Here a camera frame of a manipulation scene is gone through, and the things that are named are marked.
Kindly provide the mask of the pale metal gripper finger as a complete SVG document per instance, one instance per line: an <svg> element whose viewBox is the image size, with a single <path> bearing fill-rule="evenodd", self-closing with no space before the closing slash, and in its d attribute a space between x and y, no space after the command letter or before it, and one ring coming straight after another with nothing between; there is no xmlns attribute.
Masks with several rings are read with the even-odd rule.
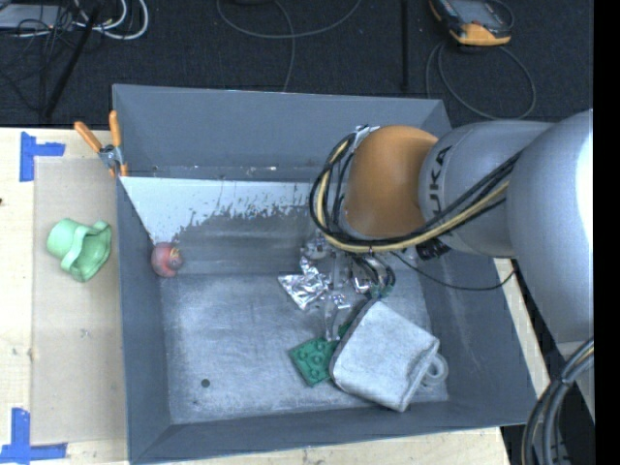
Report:
<svg viewBox="0 0 620 465"><path fill-rule="evenodd" d="M338 340L337 322L339 313L338 304L334 301L326 301L323 305L324 334L326 340Z"/></svg>

